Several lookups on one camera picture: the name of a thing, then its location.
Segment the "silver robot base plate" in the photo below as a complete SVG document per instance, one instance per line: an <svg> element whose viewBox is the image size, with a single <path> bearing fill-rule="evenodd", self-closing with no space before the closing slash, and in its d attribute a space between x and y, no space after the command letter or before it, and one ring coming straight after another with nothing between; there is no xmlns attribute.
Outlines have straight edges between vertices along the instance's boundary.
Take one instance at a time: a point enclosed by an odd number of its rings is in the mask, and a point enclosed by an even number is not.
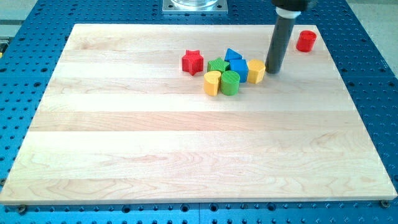
<svg viewBox="0 0 398 224"><path fill-rule="evenodd" d="M227 0L163 0L163 14L227 14Z"/></svg>

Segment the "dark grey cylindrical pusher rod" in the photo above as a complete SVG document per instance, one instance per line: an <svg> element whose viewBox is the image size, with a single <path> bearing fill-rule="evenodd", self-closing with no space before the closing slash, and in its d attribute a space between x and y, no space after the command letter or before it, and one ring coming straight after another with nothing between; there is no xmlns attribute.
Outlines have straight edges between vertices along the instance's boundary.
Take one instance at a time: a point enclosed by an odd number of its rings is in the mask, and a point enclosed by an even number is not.
<svg viewBox="0 0 398 224"><path fill-rule="evenodd" d="M300 11L290 11L282 9L281 7L276 7L275 11L277 13L277 19L265 62L266 71L270 74L277 74L280 72L295 25L295 20L301 15Z"/></svg>

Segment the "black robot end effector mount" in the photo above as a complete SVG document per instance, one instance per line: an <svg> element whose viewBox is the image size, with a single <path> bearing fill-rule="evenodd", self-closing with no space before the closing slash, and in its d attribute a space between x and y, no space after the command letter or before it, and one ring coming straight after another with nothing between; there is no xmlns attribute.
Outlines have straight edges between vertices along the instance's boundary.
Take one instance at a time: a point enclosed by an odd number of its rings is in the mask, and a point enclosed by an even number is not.
<svg viewBox="0 0 398 224"><path fill-rule="evenodd" d="M271 0L271 3L288 11L308 11L317 5L317 0Z"/></svg>

